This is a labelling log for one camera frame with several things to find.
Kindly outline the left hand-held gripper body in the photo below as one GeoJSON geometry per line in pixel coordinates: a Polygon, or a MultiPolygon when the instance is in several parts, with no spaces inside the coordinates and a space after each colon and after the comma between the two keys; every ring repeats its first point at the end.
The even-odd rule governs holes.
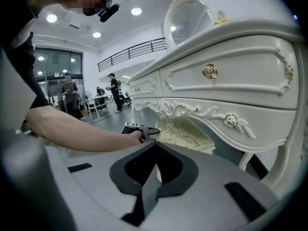
{"type": "Polygon", "coordinates": [[[148,142],[150,139],[148,137],[149,135],[149,129],[145,127],[144,125],[140,125],[138,123],[131,123],[131,122],[126,122],[124,124],[124,127],[121,131],[122,134],[131,134],[135,131],[141,131],[142,136],[140,138],[141,143],[148,142]]]}

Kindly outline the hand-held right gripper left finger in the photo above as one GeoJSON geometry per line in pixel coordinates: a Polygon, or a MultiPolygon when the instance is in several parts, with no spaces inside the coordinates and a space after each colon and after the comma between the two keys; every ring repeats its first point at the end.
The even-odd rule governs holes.
{"type": "Polygon", "coordinates": [[[124,194],[140,194],[154,166],[155,143],[145,143],[141,148],[115,161],[110,167],[110,179],[124,194]]]}

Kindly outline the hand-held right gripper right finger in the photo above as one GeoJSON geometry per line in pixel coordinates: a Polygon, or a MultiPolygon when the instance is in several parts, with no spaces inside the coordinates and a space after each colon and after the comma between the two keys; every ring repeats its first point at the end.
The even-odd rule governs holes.
{"type": "Polygon", "coordinates": [[[174,197],[184,194],[198,177],[197,164],[186,155],[162,143],[157,143],[155,150],[155,162],[162,182],[162,186],[157,190],[157,196],[174,197]]]}

